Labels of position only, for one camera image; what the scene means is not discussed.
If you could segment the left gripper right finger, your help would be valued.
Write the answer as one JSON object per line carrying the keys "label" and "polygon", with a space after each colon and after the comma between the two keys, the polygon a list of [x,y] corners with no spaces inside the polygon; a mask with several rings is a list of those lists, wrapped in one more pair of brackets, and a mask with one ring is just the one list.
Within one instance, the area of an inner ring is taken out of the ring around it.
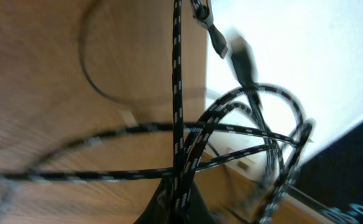
{"label": "left gripper right finger", "polygon": [[205,201],[195,182],[191,186],[190,206],[188,209],[189,224],[216,224],[211,212],[208,210]]}

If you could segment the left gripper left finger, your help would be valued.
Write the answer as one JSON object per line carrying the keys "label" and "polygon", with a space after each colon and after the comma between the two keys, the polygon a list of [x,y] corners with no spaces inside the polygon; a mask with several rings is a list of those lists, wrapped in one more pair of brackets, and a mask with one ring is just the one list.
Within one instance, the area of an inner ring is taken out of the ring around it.
{"label": "left gripper left finger", "polygon": [[172,196],[172,180],[161,179],[148,205],[134,224],[169,224],[173,207]]}

